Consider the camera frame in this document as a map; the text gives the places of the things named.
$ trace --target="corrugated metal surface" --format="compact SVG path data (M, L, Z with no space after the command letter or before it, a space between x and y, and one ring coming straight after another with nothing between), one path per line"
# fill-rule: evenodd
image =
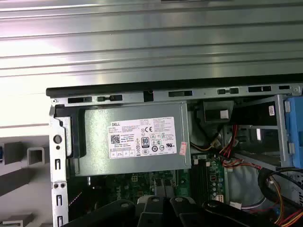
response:
M301 73L302 12L303 0L0 1L0 94L34 104L47 87Z

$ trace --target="metal chassis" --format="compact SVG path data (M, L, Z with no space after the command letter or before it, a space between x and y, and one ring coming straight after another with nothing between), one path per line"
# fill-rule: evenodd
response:
M249 92L249 87L253 86L234 86L234 87L208 87L194 89L176 89L176 90L154 90L153 102L167 101L189 101L195 99L211 99L211 98L231 98L244 96L274 96L278 104L278 128L281 131L279 135L281 147L281 157L283 165L287 165L287 136L285 131L284 105L283 98L285 95L300 96L302 94L303 83L293 84L265 84L256 85L256 87L271 86L271 91ZM231 94L231 88L237 88L237 94ZM224 94L220 94L219 90L225 90ZM174 96L170 97L169 92L192 91L190 96ZM109 97L111 95L122 95L122 101L105 100L98 101L98 96ZM92 97L92 101L88 103L69 104L70 97ZM93 94L84 96L56 97L51 99L50 109L50 166L51 166L51 182L52 182L52 206L53 206L53 226L60 227L69 222L68 220L68 195L67 195L67 158L71 154L71 119L70 117L56 117L56 106L88 106L88 105L127 105L144 103L144 95L142 92L119 92L108 94ZM60 143L54 141L54 137L59 135L62 139Z

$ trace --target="white label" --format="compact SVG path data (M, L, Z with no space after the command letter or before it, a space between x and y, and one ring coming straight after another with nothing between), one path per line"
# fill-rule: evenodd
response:
M232 202L231 201L229 205L234 207L234 208L237 208L239 210L242 208L242 203L238 203L238 202Z
M229 117L228 117L228 110L221 110L220 111L220 118L221 119L229 119Z
M107 130L110 159L177 153L173 117L111 122Z
M269 108L269 116L275 116L275 107L271 105L268 108Z

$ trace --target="connector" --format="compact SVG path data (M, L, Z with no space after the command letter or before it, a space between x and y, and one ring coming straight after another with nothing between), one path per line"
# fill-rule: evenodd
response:
M217 195L215 200L217 200L219 202L224 202L224 195Z

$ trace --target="motherboard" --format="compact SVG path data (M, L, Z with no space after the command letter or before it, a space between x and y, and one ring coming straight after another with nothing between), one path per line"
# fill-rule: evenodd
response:
M135 204L145 195L190 196L189 171L171 170L91 177L91 188L102 191L103 204L127 199Z
M191 197L197 204L208 200L224 202L224 168L220 158L212 153L194 155L190 183Z

